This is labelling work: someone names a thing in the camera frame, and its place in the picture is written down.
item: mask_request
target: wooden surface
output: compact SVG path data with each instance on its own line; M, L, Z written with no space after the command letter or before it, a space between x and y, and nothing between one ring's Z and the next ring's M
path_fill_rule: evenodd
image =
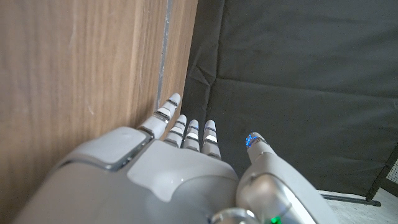
M169 32L173 36L169 37L167 43L161 102L165 102L170 93L179 93L181 96L183 94L185 75L179 74L187 73L193 33L192 21L195 20L197 3L197 0L173 0L169 27ZM180 109L181 107L178 107L177 114L180 114ZM171 123L177 118L178 116L174 116Z
M172 4L162 103L183 93L196 3ZM0 222L77 145L155 110L166 5L1 1Z

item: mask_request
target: robotic hand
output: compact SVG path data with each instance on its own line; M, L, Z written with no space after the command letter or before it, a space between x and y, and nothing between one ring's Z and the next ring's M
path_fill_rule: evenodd
M216 126L178 117L173 94L138 129L120 127L60 161L15 223L338 223L305 178L252 133L239 181L221 160Z

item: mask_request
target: vertical seam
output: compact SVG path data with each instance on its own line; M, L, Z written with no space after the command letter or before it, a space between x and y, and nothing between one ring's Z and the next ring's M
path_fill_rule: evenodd
M162 55L161 55L161 60L160 60L159 80L157 82L157 95L156 95L156 101L155 101L155 109L156 110L159 109L160 97L162 95L164 65L165 65L165 59L166 59L167 40L169 39L169 26L170 26L171 10L172 10L172 0L167 0L166 17L165 17L165 21L164 21Z

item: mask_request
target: black fabric backdrop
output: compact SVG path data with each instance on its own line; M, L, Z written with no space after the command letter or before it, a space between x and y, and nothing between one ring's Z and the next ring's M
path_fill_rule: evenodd
M365 196L397 159L397 20L397 1L199 1L182 113L216 122L239 176L257 131L317 189Z

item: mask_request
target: blue led light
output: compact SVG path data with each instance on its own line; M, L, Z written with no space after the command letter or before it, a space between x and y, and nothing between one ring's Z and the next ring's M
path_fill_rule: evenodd
M246 138L246 146L251 147L252 143L257 138L258 138L257 136L251 136L251 134L249 134L249 136Z

